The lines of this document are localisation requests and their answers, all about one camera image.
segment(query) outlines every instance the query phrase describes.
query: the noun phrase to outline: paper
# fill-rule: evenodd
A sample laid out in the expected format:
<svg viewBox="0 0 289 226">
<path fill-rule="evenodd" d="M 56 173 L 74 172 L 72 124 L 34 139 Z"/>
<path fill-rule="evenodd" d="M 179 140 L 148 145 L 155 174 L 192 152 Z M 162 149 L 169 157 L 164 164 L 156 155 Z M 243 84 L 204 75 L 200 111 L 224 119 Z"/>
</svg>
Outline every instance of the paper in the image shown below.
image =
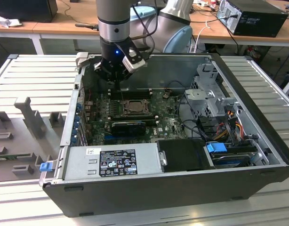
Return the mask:
<svg viewBox="0 0 289 226">
<path fill-rule="evenodd" d="M 6 28 L 9 27 L 15 27 L 15 26 L 21 26 L 22 23 L 20 23 L 17 19 L 6 19 L 0 16 L 0 25 Z"/>
</svg>

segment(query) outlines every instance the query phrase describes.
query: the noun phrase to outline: warning label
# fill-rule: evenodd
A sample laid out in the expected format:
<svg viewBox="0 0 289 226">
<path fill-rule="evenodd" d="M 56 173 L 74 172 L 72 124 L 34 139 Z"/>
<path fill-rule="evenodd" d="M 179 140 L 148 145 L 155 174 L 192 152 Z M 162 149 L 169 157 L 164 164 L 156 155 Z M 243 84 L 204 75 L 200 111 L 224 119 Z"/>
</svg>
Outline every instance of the warning label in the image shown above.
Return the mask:
<svg viewBox="0 0 289 226">
<path fill-rule="evenodd" d="M 114 177 L 137 174 L 135 149 L 101 151 L 99 175 Z"/>
</svg>

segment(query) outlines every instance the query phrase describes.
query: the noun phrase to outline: computer case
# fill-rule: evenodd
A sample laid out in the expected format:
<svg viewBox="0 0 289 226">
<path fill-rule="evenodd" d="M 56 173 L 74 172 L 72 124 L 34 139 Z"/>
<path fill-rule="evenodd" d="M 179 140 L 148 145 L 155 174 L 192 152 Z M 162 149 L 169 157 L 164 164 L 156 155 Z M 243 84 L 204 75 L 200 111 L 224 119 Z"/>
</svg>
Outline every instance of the computer case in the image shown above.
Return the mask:
<svg viewBox="0 0 289 226">
<path fill-rule="evenodd" d="M 222 0 L 217 18 L 233 35 L 276 37 L 288 13 L 263 0 Z"/>
<path fill-rule="evenodd" d="M 0 16 L 7 19 L 50 23 L 57 11 L 56 0 L 0 0 Z"/>
</svg>

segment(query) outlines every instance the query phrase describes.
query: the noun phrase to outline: black plastic cover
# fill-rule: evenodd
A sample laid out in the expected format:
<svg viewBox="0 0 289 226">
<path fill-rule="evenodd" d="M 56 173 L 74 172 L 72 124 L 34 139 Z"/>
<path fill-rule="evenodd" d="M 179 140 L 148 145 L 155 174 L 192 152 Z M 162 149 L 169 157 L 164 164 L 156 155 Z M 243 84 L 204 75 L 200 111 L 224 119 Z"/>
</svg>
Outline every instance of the black plastic cover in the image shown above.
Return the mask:
<svg viewBox="0 0 289 226">
<path fill-rule="evenodd" d="M 212 169 L 202 143 L 195 139 L 157 141 L 158 151 L 165 153 L 167 165 L 164 172 Z"/>
</svg>

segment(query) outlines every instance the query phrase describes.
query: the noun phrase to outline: desk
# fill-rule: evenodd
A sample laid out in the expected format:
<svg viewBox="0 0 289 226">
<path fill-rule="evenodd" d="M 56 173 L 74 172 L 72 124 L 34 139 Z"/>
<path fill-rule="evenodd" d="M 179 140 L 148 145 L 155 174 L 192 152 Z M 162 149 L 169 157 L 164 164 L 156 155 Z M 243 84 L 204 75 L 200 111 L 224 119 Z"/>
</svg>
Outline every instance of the desk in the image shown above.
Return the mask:
<svg viewBox="0 0 289 226">
<path fill-rule="evenodd" d="M 56 0 L 58 12 L 52 23 L 24 22 L 24 26 L 16 28 L 0 27 L 0 37 L 30 38 L 33 41 L 37 54 L 45 54 L 42 48 L 42 39 L 72 39 L 72 40 L 99 40 L 99 33 L 88 28 L 75 27 L 76 22 L 65 15 L 68 5 L 71 9 L 67 11 L 75 20 L 84 23 L 97 24 L 95 0 L 81 0 L 79 3 L 70 3 L 69 0 Z M 270 3 L 285 8 L 284 1 L 268 0 Z M 195 12 L 191 14 L 192 21 L 206 21 L 215 19 L 209 12 Z M 209 23 L 211 29 L 205 29 L 200 36 L 200 42 L 216 44 L 234 44 L 225 27 L 219 21 Z M 193 34 L 198 36 L 204 23 L 191 23 Z M 289 46 L 289 19 L 286 20 L 276 38 L 234 36 L 240 45 L 261 46 Z"/>
</svg>

